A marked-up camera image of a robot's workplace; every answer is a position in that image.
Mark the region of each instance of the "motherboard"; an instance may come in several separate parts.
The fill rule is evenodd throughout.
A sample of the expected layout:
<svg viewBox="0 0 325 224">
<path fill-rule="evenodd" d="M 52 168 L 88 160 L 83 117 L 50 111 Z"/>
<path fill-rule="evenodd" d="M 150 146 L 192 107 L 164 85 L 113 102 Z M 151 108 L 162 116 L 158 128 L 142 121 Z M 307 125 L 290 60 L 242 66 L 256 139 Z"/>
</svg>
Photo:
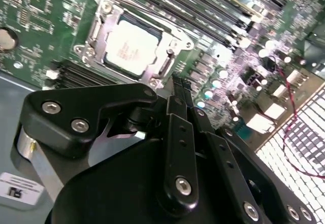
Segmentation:
<svg viewBox="0 0 325 224">
<path fill-rule="evenodd" d="M 0 70 L 40 89 L 191 82 L 215 127 L 271 132 L 319 64 L 324 0 L 0 0 Z"/>
</svg>

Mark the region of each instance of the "cable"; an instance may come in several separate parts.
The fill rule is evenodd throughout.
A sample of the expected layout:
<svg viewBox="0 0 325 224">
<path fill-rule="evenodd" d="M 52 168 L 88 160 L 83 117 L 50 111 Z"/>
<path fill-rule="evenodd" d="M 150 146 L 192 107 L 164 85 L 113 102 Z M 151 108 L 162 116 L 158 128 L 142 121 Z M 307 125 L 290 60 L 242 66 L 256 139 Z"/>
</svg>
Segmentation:
<svg viewBox="0 0 325 224">
<path fill-rule="evenodd" d="M 276 61 L 276 57 L 274 56 L 271 56 L 274 61 Z M 284 132 L 284 136 L 282 138 L 283 140 L 283 146 L 282 146 L 282 151 L 284 153 L 284 157 L 285 159 L 287 160 L 287 162 L 297 171 L 297 172 L 300 172 L 306 176 L 309 176 L 309 177 L 317 177 L 317 178 L 320 178 L 320 179 L 325 179 L 325 176 L 321 176 L 321 175 L 318 175 L 318 174 L 312 174 L 312 173 L 309 173 L 309 172 L 306 172 L 306 171 L 303 171 L 303 170 L 300 170 L 297 166 L 295 166 L 288 158 L 288 156 L 286 155 L 285 153 L 285 148 L 287 147 L 287 143 L 286 143 L 286 139 L 289 137 L 289 133 L 292 129 L 292 126 L 294 125 L 294 123 L 297 121 L 298 119 L 298 115 L 297 115 L 297 110 L 296 110 L 296 105 L 295 105 L 295 99 L 294 99 L 294 95 L 292 93 L 292 89 L 290 87 L 290 83 L 287 81 L 286 77 L 285 77 L 285 74 L 282 70 L 282 68 L 278 65 L 277 66 L 277 69 L 281 75 L 281 77 L 285 80 L 285 86 L 286 88 L 288 89 L 288 93 L 289 93 L 289 99 L 291 101 L 291 105 L 292 105 L 292 110 L 293 110 L 293 113 L 294 113 L 294 116 L 292 118 L 292 121 L 291 123 L 288 125 L 288 127 L 286 128 L 285 132 Z"/>
</svg>

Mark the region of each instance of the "cpu socket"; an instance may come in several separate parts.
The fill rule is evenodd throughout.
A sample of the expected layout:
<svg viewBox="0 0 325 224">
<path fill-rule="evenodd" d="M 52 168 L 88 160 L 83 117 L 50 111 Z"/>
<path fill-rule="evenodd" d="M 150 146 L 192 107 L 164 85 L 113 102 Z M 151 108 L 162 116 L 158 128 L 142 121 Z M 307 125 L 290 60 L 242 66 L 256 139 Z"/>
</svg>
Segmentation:
<svg viewBox="0 0 325 224">
<path fill-rule="evenodd" d="M 177 55 L 194 47 L 181 28 L 133 0 L 95 1 L 87 40 L 74 51 L 84 63 L 122 82 L 158 86 Z"/>
</svg>

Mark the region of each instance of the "sticker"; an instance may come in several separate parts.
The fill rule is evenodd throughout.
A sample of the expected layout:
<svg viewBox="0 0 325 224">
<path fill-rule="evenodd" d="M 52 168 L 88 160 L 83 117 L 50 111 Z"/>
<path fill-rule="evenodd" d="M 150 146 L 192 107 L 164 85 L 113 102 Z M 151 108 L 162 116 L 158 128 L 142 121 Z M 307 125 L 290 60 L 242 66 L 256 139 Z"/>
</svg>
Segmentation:
<svg viewBox="0 0 325 224">
<path fill-rule="evenodd" d="M 43 191 L 37 182 L 6 172 L 0 175 L 0 197 L 36 205 Z"/>
</svg>

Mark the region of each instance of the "red wire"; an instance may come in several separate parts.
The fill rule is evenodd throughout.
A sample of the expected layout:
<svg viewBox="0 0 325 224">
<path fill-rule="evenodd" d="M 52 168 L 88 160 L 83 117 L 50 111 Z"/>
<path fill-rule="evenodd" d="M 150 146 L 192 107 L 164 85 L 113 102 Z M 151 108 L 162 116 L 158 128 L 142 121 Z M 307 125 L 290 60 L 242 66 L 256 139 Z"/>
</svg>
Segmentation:
<svg viewBox="0 0 325 224">
<path fill-rule="evenodd" d="M 283 79 L 285 80 L 285 84 L 286 84 L 286 88 L 288 89 L 288 92 L 289 92 L 289 97 L 290 97 L 290 101 L 291 101 L 291 104 L 292 104 L 292 108 L 293 108 L 293 111 L 294 111 L 294 116 L 293 116 L 293 119 L 291 121 L 291 123 L 288 125 L 288 127 L 286 128 L 285 132 L 284 132 L 284 137 L 282 138 L 283 139 L 283 147 L 282 147 L 282 151 L 284 153 L 284 156 L 285 156 L 285 159 L 289 162 L 289 164 L 297 171 L 297 172 L 300 172 L 306 176 L 310 176 L 310 177 L 318 177 L 320 179 L 325 179 L 325 176 L 321 176 L 321 175 L 315 175 L 315 174 L 311 174 L 309 172 L 305 172 L 303 170 L 300 170 L 298 167 L 296 167 L 293 163 L 290 162 L 288 156 L 286 155 L 285 153 L 285 148 L 287 147 L 287 143 L 286 143 L 286 139 L 288 138 L 289 136 L 289 132 L 291 131 L 292 129 L 292 126 L 293 124 L 297 121 L 297 118 L 298 118 L 298 115 L 297 115 L 297 111 L 296 111 L 296 105 L 295 105 L 295 99 L 294 99 L 294 96 L 293 96 L 293 93 L 292 93 L 292 90 L 291 90 L 291 87 L 290 87 L 290 83 L 287 81 L 286 77 L 285 77 L 285 74 L 283 72 L 283 70 L 281 68 L 279 68 L 279 73 L 280 75 L 283 77 Z"/>
</svg>

